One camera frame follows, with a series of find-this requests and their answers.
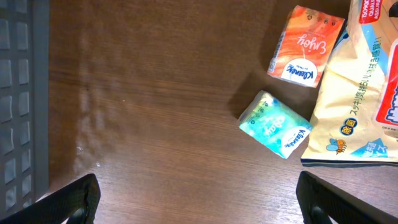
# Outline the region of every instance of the cartoon character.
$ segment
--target cartoon character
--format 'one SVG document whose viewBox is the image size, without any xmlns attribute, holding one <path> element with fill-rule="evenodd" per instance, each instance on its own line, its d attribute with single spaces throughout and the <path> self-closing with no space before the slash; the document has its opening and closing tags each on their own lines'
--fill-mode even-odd
<svg viewBox="0 0 398 224">
<path fill-rule="evenodd" d="M 330 139 L 330 145 L 327 145 L 326 149 L 329 151 L 336 152 L 336 155 L 346 150 L 346 142 L 342 139 Z"/>
</svg>

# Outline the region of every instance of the wooden table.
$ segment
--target wooden table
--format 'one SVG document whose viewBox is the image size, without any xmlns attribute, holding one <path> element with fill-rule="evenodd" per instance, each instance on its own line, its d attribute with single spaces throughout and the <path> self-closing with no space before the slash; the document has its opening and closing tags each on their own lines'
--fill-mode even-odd
<svg viewBox="0 0 398 224">
<path fill-rule="evenodd" d="M 52 1 L 50 189 L 93 172 L 96 223 L 302 223 L 300 171 L 398 216 L 398 168 L 306 168 L 238 129 L 263 89 L 307 119 L 316 89 L 266 75 L 296 5 L 349 1 Z"/>
</svg>

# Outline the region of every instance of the teal tissue pack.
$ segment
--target teal tissue pack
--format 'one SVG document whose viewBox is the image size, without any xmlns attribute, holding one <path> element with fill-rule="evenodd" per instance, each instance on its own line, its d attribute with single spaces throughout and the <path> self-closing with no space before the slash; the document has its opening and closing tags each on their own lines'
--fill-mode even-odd
<svg viewBox="0 0 398 224">
<path fill-rule="evenodd" d="M 239 117 L 239 128 L 287 159 L 312 131 L 311 124 L 266 91 Z"/>
</svg>

